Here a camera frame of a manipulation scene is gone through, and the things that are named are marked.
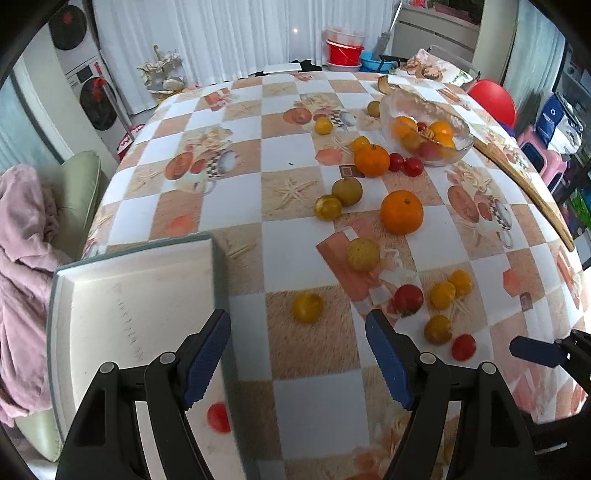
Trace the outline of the small red tomato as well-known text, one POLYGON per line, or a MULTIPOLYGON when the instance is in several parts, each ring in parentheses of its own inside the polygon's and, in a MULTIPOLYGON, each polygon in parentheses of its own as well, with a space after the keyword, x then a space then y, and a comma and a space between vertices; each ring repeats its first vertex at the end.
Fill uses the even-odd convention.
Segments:
POLYGON ((470 334, 459 335, 451 348, 452 357, 458 362, 471 359, 477 350, 476 339, 470 334))

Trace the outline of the orange-yellow tomato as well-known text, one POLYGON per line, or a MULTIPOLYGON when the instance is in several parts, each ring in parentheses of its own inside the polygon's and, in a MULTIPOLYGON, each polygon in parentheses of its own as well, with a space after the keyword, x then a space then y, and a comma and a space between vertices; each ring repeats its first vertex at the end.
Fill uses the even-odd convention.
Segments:
POLYGON ((448 281, 455 287, 457 298, 467 296, 474 288, 471 276, 464 270, 454 271, 448 281))

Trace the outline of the red cherry tomato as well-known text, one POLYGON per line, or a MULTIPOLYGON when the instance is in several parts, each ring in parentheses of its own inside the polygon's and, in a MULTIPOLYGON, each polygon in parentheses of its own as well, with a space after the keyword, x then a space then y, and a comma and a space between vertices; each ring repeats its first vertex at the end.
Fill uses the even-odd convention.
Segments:
POLYGON ((391 153, 389 170, 392 172, 399 172, 404 169, 405 157, 399 153, 391 153))
POLYGON ((231 423, 228 416, 228 410, 224 402, 212 404, 206 413, 206 420, 211 430, 219 434, 228 434, 231 432, 231 423))
POLYGON ((424 172, 423 162, 416 157, 408 157, 404 163, 404 172, 407 176, 415 178, 424 172))

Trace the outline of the olive yellow tomato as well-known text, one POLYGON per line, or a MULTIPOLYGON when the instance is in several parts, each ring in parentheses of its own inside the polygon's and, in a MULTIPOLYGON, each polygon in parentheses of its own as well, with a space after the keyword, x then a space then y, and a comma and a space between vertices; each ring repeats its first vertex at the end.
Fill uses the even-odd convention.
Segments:
POLYGON ((433 316, 424 327, 424 336, 433 345, 448 343, 453 337, 451 320, 445 315, 433 316))

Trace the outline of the large red tomato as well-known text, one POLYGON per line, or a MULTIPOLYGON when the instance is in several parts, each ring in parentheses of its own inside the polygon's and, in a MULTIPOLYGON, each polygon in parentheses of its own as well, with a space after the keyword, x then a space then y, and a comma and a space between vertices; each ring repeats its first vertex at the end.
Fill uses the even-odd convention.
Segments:
POLYGON ((402 285, 394 294, 394 310, 403 317, 414 315, 422 308, 423 304, 423 291, 416 285, 402 285))

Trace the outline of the yellow-brown round fruit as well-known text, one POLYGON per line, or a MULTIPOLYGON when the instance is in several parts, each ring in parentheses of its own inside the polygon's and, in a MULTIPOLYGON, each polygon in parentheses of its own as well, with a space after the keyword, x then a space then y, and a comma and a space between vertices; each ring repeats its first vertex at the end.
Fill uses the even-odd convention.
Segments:
POLYGON ((349 242, 346 247, 346 259, 353 271, 370 272, 380 264, 381 247, 370 238, 358 237, 349 242))

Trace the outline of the yellow-green plum fruit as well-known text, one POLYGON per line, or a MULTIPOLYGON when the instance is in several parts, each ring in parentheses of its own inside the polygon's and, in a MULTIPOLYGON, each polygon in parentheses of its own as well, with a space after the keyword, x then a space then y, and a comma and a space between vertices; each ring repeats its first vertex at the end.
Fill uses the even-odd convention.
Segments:
POLYGON ((314 324, 321 319, 322 312, 324 312, 324 300, 317 293, 300 292, 294 296, 293 305, 291 305, 294 321, 314 324))

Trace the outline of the white shallow tray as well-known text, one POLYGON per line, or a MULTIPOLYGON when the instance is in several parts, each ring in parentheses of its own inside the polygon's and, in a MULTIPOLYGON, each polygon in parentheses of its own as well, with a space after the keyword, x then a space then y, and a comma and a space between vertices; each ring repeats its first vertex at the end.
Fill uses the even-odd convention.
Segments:
POLYGON ((209 234, 158 240, 87 258, 55 274, 48 319, 48 371, 57 428, 68 435, 97 370, 148 364, 176 350, 204 327, 216 308, 228 311, 231 331, 211 382, 187 420, 216 479, 256 479, 252 418, 240 381, 259 373, 266 345, 262 295, 232 295, 229 259, 209 234), (231 432, 219 434, 207 409, 224 402, 231 432))

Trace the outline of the pink plastic stool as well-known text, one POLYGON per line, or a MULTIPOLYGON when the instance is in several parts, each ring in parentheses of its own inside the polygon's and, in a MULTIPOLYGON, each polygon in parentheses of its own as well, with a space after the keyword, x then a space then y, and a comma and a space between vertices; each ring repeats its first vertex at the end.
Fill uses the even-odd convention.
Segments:
POLYGON ((559 153, 545 148, 533 125, 528 125, 520 134, 518 145, 540 174, 549 191, 553 192, 563 178, 568 163, 559 153))

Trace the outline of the pink fleece blanket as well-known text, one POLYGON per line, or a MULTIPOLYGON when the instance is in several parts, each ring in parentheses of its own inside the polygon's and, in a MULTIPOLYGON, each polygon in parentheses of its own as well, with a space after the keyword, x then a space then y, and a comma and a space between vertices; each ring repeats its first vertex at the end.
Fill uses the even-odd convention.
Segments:
POLYGON ((46 319, 53 274, 70 258, 51 241, 55 200, 29 165, 1 174, 1 422, 50 407, 46 319))

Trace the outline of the large orange near centre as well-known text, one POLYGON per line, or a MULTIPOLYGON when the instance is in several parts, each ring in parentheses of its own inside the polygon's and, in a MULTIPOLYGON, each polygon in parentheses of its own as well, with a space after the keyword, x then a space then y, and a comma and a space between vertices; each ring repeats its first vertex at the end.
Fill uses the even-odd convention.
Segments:
POLYGON ((417 231, 424 221, 424 207, 420 199, 407 190, 397 190, 385 197, 380 209, 384 228, 395 235, 417 231))

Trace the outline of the yellow orange fruit in bowl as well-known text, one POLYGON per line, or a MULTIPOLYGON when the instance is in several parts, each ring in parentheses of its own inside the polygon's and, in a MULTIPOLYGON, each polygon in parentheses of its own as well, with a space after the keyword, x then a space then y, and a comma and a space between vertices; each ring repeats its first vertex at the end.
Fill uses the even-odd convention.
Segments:
POLYGON ((450 123, 438 120, 429 126, 429 130, 433 133, 433 141, 446 148, 456 148, 454 142, 454 130, 450 123))

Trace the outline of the clear glass fruit bowl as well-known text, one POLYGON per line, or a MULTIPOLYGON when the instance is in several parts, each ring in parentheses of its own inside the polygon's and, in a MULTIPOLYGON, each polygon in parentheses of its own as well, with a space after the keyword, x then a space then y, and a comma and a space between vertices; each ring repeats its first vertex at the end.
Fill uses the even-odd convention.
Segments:
POLYGON ((426 100, 418 93, 394 87, 380 100, 380 123, 386 144, 395 153, 419 158, 424 165, 443 167, 461 160, 473 147, 474 138, 468 124, 460 116, 441 105, 426 100), (403 140, 392 135, 391 121, 397 116, 408 116, 417 122, 418 131, 403 140), (455 149, 446 148, 432 140, 429 126, 438 120, 451 124, 455 149))

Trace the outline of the brown-green round fruit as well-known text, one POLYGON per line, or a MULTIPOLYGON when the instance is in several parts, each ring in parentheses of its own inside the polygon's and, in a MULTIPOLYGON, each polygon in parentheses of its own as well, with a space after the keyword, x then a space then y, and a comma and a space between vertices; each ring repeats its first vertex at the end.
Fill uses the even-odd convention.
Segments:
POLYGON ((358 203, 363 197, 363 186, 354 177, 346 177, 335 181, 332 195, 341 201, 342 206, 349 207, 358 203))

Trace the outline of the orange near bowl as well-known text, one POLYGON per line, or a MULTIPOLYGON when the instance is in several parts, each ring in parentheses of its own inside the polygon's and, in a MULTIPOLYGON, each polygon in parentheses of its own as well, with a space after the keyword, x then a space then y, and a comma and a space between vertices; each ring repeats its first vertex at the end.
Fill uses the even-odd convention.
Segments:
POLYGON ((363 173, 366 177, 380 177, 390 167, 390 155, 384 147, 377 144, 368 144, 356 151, 355 165, 360 173, 363 173))

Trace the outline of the striped yellow-green tomato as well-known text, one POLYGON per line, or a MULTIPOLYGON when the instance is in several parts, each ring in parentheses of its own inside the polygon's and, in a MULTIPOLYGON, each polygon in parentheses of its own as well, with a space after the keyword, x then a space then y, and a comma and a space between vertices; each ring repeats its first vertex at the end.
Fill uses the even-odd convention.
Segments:
POLYGON ((342 214, 342 202, 335 195, 322 195, 315 201, 314 213, 322 221, 334 221, 342 214))

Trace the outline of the green sofa cushion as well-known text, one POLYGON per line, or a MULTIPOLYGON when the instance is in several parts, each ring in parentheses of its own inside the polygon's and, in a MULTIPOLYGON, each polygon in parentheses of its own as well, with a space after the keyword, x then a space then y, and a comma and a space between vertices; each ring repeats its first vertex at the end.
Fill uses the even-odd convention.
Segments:
MULTIPOLYGON (((40 176, 51 189, 57 207, 58 232, 52 245, 77 261, 106 188, 100 159, 93 151, 79 152, 58 167, 42 168, 40 176)), ((62 443, 52 410, 20 417, 15 423, 43 458, 58 460, 62 443)))

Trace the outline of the checkered patterned tablecloth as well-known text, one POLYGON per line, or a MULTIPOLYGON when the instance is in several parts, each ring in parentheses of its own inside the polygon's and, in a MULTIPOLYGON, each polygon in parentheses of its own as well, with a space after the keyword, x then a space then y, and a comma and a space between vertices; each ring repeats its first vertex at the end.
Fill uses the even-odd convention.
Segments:
POLYGON ((378 97, 369 73, 280 74, 165 100, 112 178, 87 255, 208 231, 229 259, 232 295, 262 295, 269 360, 240 381, 252 418, 260 479, 376 479, 409 415, 391 398, 365 336, 375 308, 392 312, 402 285, 429 293, 456 270, 473 290, 446 311, 455 335, 477 342, 475 366, 494 362, 517 404, 538 421, 571 415, 585 393, 562 369, 514 358, 518 335, 551 341, 588 329, 590 306, 576 253, 522 190, 477 151, 419 177, 362 180, 363 197, 334 221, 315 201, 353 168, 349 144, 381 141, 367 115, 378 97), (329 135, 315 133, 328 116, 329 135), (397 190, 414 193, 424 221, 395 235, 380 217, 397 190), (349 267, 346 247, 381 247, 374 270, 349 267), (300 292, 324 300, 318 322, 294 321, 300 292))

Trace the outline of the small yellow tomato by orange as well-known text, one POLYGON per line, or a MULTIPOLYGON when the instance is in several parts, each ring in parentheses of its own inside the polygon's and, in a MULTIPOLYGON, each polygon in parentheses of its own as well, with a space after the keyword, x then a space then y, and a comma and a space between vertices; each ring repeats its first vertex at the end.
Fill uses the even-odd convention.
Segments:
POLYGON ((370 140, 366 136, 359 136, 359 137, 356 137, 356 139, 353 140, 353 142, 351 144, 349 144, 349 149, 353 153, 356 153, 359 150, 361 150, 363 147, 365 147, 369 144, 370 144, 370 140))

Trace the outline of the green-yellow fruit behind bowl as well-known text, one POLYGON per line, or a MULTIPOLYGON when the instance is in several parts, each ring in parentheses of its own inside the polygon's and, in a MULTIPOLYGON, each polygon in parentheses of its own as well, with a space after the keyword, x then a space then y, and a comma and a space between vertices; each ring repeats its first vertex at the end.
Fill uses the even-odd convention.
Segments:
POLYGON ((367 106, 367 114, 370 117, 379 118, 380 117, 380 101, 372 101, 367 106))

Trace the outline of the stacked white washing machine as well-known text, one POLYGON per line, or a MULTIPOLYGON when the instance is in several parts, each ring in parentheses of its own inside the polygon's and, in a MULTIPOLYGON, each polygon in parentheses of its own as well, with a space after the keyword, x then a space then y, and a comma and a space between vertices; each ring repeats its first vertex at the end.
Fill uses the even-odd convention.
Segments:
POLYGON ((124 103, 99 51, 89 8, 68 1, 48 22, 57 58, 95 133, 120 161, 133 142, 124 103))

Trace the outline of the blue plastic basin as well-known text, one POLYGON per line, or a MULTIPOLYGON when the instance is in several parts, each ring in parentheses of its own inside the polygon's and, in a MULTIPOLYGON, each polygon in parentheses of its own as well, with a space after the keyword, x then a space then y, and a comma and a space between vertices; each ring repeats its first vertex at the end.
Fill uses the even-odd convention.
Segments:
POLYGON ((370 50, 363 50, 360 56, 361 72, 372 72, 388 74, 394 72, 402 63, 403 60, 399 57, 391 55, 373 56, 370 50))

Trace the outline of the red plastic bucket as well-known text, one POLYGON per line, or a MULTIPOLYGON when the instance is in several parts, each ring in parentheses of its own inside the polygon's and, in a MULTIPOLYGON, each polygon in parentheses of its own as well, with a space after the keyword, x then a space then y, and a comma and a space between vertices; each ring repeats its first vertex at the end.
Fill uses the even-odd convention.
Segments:
POLYGON ((327 46, 329 64, 344 67, 360 65, 362 45, 348 45, 328 40, 327 46))

